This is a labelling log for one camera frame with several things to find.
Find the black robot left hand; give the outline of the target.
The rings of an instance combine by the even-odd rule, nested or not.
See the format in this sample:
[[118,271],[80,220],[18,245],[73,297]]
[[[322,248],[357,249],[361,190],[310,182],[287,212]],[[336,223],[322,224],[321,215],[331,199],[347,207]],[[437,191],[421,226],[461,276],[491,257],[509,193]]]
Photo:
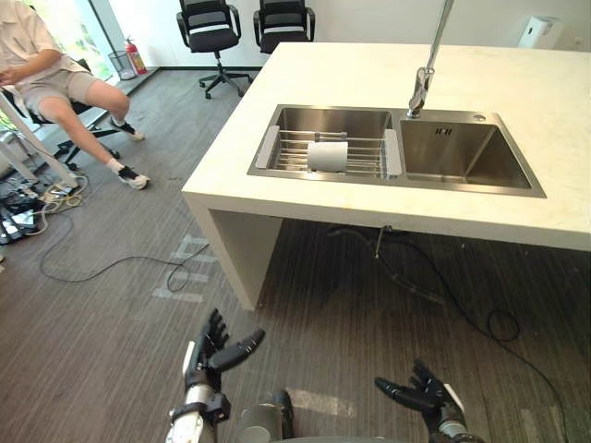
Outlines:
[[206,385],[220,392],[221,374],[247,360],[261,345],[265,334],[264,329],[255,329],[245,339],[227,345],[227,326],[220,311],[214,308],[189,351],[187,367],[183,370],[185,391]]

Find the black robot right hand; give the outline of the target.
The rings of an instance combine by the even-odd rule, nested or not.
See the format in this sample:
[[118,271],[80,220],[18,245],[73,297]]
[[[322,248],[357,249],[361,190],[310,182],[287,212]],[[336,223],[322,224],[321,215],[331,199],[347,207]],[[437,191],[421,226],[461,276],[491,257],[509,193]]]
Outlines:
[[463,406],[420,359],[414,361],[409,382],[411,387],[383,377],[374,378],[375,386],[387,397],[407,409],[421,413],[431,437],[436,434],[446,435],[443,431],[446,425],[467,430]]

